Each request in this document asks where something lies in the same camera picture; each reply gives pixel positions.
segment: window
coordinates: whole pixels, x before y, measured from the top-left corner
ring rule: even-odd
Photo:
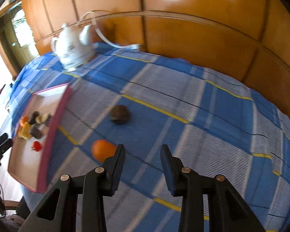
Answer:
[[[14,18],[12,19],[12,24],[20,47],[23,47],[34,41],[32,30],[27,23],[27,20],[25,18],[25,12],[23,9],[16,13]]]

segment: orange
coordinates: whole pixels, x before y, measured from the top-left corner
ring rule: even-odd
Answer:
[[[112,143],[104,139],[98,139],[92,144],[91,153],[96,160],[103,163],[106,158],[114,156],[116,148]]]
[[[21,127],[23,127],[24,124],[25,124],[26,122],[28,122],[28,120],[29,120],[28,116],[22,116],[22,117],[20,118],[20,120],[19,120],[19,125],[20,125]]]

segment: food item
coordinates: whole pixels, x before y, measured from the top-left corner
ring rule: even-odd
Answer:
[[[33,137],[35,137],[37,139],[40,139],[40,138],[42,138],[43,133],[38,129],[38,126],[39,126],[39,124],[37,124],[37,123],[31,125],[30,132],[29,133]]]
[[[26,122],[28,122],[28,120],[29,120],[28,116],[22,116],[22,117],[20,118],[20,120],[19,120],[19,125],[20,125],[21,127],[23,127],[24,124],[25,124]]]
[[[39,152],[39,151],[41,151],[41,149],[42,149],[42,145],[41,145],[40,142],[35,141],[35,142],[32,143],[31,148],[32,148],[32,150],[34,150],[34,151],[36,151],[36,152]]]
[[[115,124],[124,124],[128,122],[130,118],[130,112],[124,105],[117,105],[111,109],[110,119]]]
[[[26,122],[19,132],[19,136],[24,139],[30,139],[32,135],[29,133],[31,125]]]
[[[36,123],[36,117],[38,117],[40,114],[39,112],[35,111],[32,113],[31,118],[29,120],[29,124],[33,125]]]
[[[42,124],[42,116],[41,115],[36,117],[36,123],[37,124]]]
[[[112,143],[99,139],[92,144],[91,153],[96,160],[103,163],[106,158],[114,156],[116,148]]]
[[[36,117],[36,123],[45,124],[48,126],[51,115],[49,113],[45,113],[43,115],[39,115]]]
[[[48,124],[49,124],[49,121],[50,121],[50,114],[49,113],[45,113],[45,114],[43,114],[42,116],[41,116],[41,121],[42,121],[42,123],[44,123],[45,125],[47,125],[48,126]]]

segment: kettle lid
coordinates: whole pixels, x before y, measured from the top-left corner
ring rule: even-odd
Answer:
[[[78,27],[75,25],[68,25],[68,23],[63,23],[62,24],[62,31],[59,34],[59,38],[66,37],[67,35],[71,34],[72,32],[76,31]]]
[[[61,28],[62,28],[62,29],[65,29],[65,28],[67,28],[67,27],[69,27],[69,26],[68,26],[68,23],[66,23],[66,22],[64,22],[64,23],[61,25]]]

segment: doorway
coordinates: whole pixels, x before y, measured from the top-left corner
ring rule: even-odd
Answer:
[[[32,30],[19,1],[0,17],[0,42],[17,72],[39,57]]]

